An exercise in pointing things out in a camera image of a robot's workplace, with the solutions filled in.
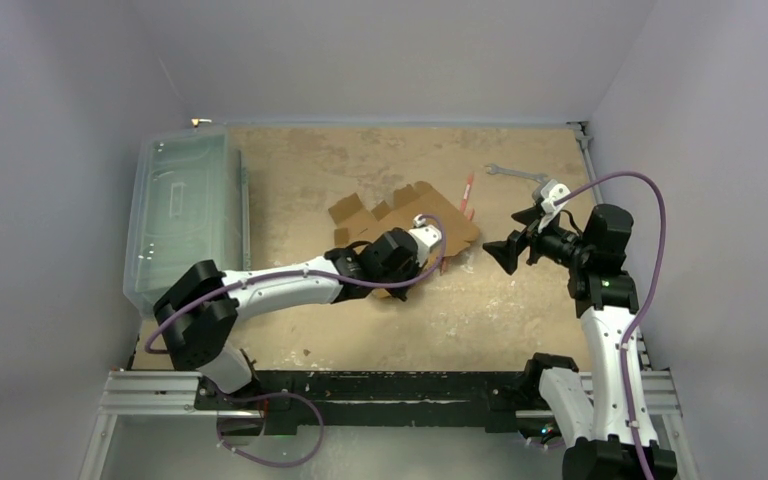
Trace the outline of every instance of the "wrench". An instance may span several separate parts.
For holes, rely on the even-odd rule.
[[[549,175],[545,173],[520,172],[519,170],[502,168],[496,165],[495,163],[488,163],[487,165],[484,165],[484,169],[489,175],[496,175],[497,173],[501,173],[502,175],[511,175],[514,177],[527,178],[529,180],[534,180],[535,182],[540,184],[543,184],[549,181]]]

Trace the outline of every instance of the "plywood surface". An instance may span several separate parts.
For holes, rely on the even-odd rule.
[[[590,359],[567,295],[567,272],[543,260],[508,276],[481,250],[517,228],[510,214],[532,205],[536,184],[487,175],[483,166],[545,172],[586,183],[572,132],[548,129],[235,128],[249,167],[255,269],[289,265],[333,245],[327,208],[358,192],[371,208],[394,188],[426,180],[459,205],[470,172],[479,241],[405,303],[367,298],[310,305],[238,322],[232,333],[258,368],[519,370],[534,352]],[[583,226],[593,207],[568,205]],[[154,326],[146,322],[144,334]],[[139,353],[134,368],[171,368]]]

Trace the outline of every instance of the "wooden table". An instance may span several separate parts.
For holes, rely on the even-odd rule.
[[[567,271],[543,260],[508,276],[481,243],[502,240],[530,207],[536,184],[487,175],[483,166],[545,172],[571,188],[587,181],[573,133],[497,128],[232,129],[250,175],[255,269],[289,265],[333,246],[327,208],[358,192],[369,208],[394,188],[426,180],[456,206],[475,172],[470,206],[478,242],[444,275],[409,292],[406,303],[369,297],[309,305],[238,322],[231,340],[258,368],[321,370],[520,370],[534,352],[569,355],[590,369],[584,335],[567,294]],[[593,197],[570,202],[587,222]],[[154,328],[144,322],[142,338]],[[141,352],[135,369],[171,369]]]

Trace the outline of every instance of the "flattened cardboard box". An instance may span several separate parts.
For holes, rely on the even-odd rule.
[[[381,234],[399,227],[413,228],[413,219],[420,213],[436,215],[446,232],[446,257],[454,257],[478,239],[478,227],[469,221],[446,197],[428,182],[416,182],[393,192],[393,205],[381,202],[368,210],[357,193],[339,200],[328,209],[334,220],[334,245],[345,247],[358,240],[375,241]],[[434,263],[429,259],[426,268]],[[376,290],[378,297],[388,296],[385,290]]]

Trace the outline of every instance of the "robotic arm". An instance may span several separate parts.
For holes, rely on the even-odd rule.
[[[382,284],[392,296],[406,300],[409,284],[415,283],[410,280],[443,239],[438,228],[419,217],[414,225],[287,267],[219,271],[212,260],[193,265],[154,306],[172,365],[175,370],[198,370],[231,394],[254,379],[251,362],[227,342],[239,316],[364,298]],[[206,295],[212,298],[204,300]]]
[[[622,343],[623,333],[639,310],[634,280],[622,269],[633,219],[617,206],[600,204],[593,208],[583,232],[568,231],[560,226],[558,216],[564,204],[555,205],[568,193],[555,180],[542,185],[532,195],[532,208],[511,215],[525,228],[511,232],[504,241],[483,245],[508,274],[516,271],[519,255],[529,247],[526,264],[533,265],[545,256],[569,270],[567,287],[593,363],[593,404],[577,371],[559,364],[532,365],[538,370],[540,396],[555,414],[568,448],[564,479],[642,478],[632,428],[638,430],[655,477],[673,478],[675,454],[658,448],[643,398],[635,341],[639,332]],[[630,384],[622,378],[620,349],[628,352]],[[636,411],[633,420],[629,419],[628,396]]]

